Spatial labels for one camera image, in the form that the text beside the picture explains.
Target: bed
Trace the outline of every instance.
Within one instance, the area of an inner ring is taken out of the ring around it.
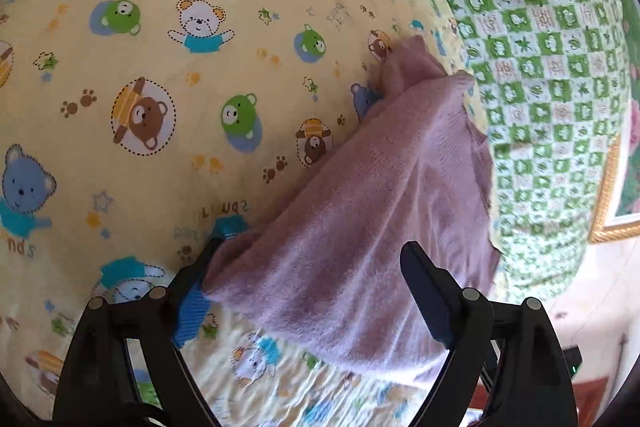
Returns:
[[[259,222],[322,155],[298,134],[343,142],[412,34],[465,68],[445,0],[1,0],[0,371],[18,399],[50,417],[87,300],[139,298]],[[485,129],[478,89],[461,103]],[[402,425],[426,396],[216,305],[182,355],[229,426]]]

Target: green bear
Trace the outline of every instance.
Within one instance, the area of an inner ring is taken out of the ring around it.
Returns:
[[[322,35],[311,26],[305,24],[305,31],[302,33],[302,51],[314,57],[322,57],[326,52],[326,44]]]
[[[100,22],[114,33],[137,35],[140,33],[140,8],[128,0],[112,1],[105,8]]]
[[[256,96],[249,94],[236,94],[227,100],[220,120],[225,133],[233,136],[244,136],[247,140],[254,137],[254,126],[257,118],[255,112]]]

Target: folded fabric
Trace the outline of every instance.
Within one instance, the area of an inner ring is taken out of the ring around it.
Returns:
[[[482,292],[498,262],[487,232],[490,153],[462,107],[472,83],[461,71],[444,76],[420,37],[395,46],[384,100],[282,213],[222,245],[204,294],[327,362],[430,385],[444,347],[402,279],[402,245],[419,241]]]

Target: pink towel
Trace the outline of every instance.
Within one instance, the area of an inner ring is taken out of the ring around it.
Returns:
[[[357,373],[427,387],[444,361],[400,273],[418,241],[487,293],[491,156],[468,120],[468,74],[444,76],[419,37],[382,69],[384,100],[273,220],[223,244],[207,297]]]

